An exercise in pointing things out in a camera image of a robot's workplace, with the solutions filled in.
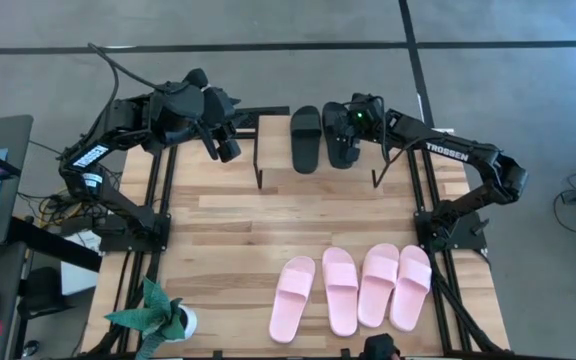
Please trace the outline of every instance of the slipper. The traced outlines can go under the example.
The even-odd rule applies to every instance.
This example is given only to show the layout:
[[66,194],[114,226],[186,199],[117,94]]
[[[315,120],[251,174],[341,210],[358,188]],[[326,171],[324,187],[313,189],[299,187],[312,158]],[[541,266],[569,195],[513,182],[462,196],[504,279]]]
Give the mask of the slipper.
[[329,248],[322,258],[330,328],[337,336],[357,331],[357,268],[346,250]]
[[319,163],[321,122],[319,110],[304,106],[290,120],[292,167],[300,174],[312,174]]
[[390,293],[397,283],[399,250],[392,244],[373,246],[366,254],[359,290],[359,322],[378,327],[384,321]]
[[351,148],[337,141],[335,122],[340,114],[347,112],[348,109],[346,109],[345,106],[335,102],[326,103],[322,111],[324,137],[326,138],[326,146],[328,147],[328,160],[330,161],[330,165],[336,169],[349,169],[354,161],[348,159],[352,158],[356,160],[359,156],[359,149]]
[[269,328],[276,342],[285,344],[295,338],[314,276],[315,262],[307,256],[291,259],[281,270]]
[[432,269],[428,255],[415,245],[408,245],[401,251],[399,264],[397,289],[390,305],[390,323],[401,331],[412,331],[430,291]]

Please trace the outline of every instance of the concrete floor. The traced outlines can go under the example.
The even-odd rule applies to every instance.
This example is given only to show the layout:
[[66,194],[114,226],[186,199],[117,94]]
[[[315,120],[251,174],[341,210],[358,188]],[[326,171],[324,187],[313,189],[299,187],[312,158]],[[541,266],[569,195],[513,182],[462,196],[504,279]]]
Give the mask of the concrete floor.
[[[576,1],[409,0],[417,41],[576,40]],[[183,45],[302,41],[405,41],[395,0],[0,0],[0,48]],[[484,217],[497,294],[518,353],[576,358],[576,234],[559,227],[552,199],[576,172],[576,48],[420,50],[438,127],[489,141],[530,172],[516,205]],[[345,100],[353,91],[384,96],[419,116],[407,50],[159,53],[114,56],[155,82],[197,66],[243,106]],[[125,77],[119,96],[147,89]],[[0,116],[35,117],[32,138],[62,148],[88,129],[112,77],[93,55],[0,55]],[[54,154],[29,148],[21,191],[63,186]],[[121,155],[106,161],[123,166]],[[471,184],[477,176],[469,173]],[[18,214],[28,213],[18,201]],[[576,228],[576,206],[561,209]],[[46,258],[37,260],[53,264]],[[82,306],[30,323],[37,359],[68,356],[79,339]]]

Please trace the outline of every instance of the wood plank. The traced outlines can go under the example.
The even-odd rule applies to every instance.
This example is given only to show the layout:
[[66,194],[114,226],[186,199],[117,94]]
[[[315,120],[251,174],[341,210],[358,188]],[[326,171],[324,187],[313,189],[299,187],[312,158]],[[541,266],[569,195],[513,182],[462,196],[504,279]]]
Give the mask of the wood plank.
[[[406,355],[440,354],[432,296],[426,298],[420,321],[410,333],[395,330],[388,319],[377,329],[359,326],[349,338],[330,331],[320,276],[324,250],[342,247],[360,268],[376,244],[392,243],[400,249],[415,244],[410,173],[402,157],[383,185],[374,189],[370,170],[383,166],[379,146],[362,143],[353,168],[338,170],[330,166],[322,139],[317,171],[298,174],[292,169],[289,121],[289,117],[262,118],[262,190],[256,188],[252,141],[240,141],[242,155],[228,164],[212,161],[199,141],[180,146],[170,209],[173,226],[159,279],[171,297],[182,297],[197,311],[199,328],[192,339],[165,344],[156,355],[211,356],[221,349],[226,356],[337,356],[341,348],[358,354],[366,337],[384,332]],[[141,196],[143,201],[148,159],[143,151],[129,152],[122,191],[132,199]],[[460,163],[434,155],[432,160],[442,198],[468,191]],[[423,166],[420,172],[427,187]],[[279,345],[268,335],[275,287],[284,264],[299,255],[312,257],[318,273],[297,337],[289,345]],[[454,258],[465,306],[493,341],[507,347],[489,268],[469,251],[454,251]],[[108,328],[103,315],[112,310],[122,260],[122,254],[104,258],[84,350]],[[456,339],[452,316],[449,322]]]

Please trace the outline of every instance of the black slipper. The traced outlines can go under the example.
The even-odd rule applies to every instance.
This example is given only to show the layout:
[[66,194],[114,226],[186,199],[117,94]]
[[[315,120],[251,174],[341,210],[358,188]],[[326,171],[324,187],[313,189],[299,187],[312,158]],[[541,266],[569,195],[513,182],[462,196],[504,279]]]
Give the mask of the black slipper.
[[355,158],[359,155],[359,149],[350,148],[348,145],[337,141],[335,134],[335,121],[340,116],[348,112],[345,106],[340,103],[329,102],[324,105],[322,111],[324,122],[324,136],[328,146],[328,160],[330,165],[336,169],[349,169],[354,161],[348,158]]
[[297,110],[290,120],[290,143],[292,166],[298,173],[311,174],[317,169],[320,140],[319,110],[314,106]]

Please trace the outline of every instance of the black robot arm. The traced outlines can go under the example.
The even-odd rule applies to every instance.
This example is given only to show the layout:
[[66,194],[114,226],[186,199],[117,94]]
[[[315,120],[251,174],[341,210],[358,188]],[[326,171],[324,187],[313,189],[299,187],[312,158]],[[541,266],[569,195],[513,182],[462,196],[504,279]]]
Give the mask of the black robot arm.
[[359,140],[382,144],[387,162],[392,148],[426,149],[472,165],[483,184],[455,200],[442,200],[432,212],[432,231],[450,231],[459,218],[489,204],[509,204],[521,196],[527,172],[517,162],[502,154],[492,144],[480,144],[448,133],[433,130],[421,120],[395,110],[384,111],[383,99],[371,95],[354,94],[347,111],[324,113],[327,127],[333,127],[338,141],[345,143],[343,151],[348,160],[356,160]]
[[99,161],[113,151],[139,145],[154,154],[201,139],[212,159],[228,162],[241,153],[234,140],[237,102],[210,86],[201,69],[188,73],[182,82],[157,85],[149,94],[114,100],[90,131],[63,152],[59,174],[74,199],[112,211],[133,237],[157,239],[161,214],[134,204],[116,190]]

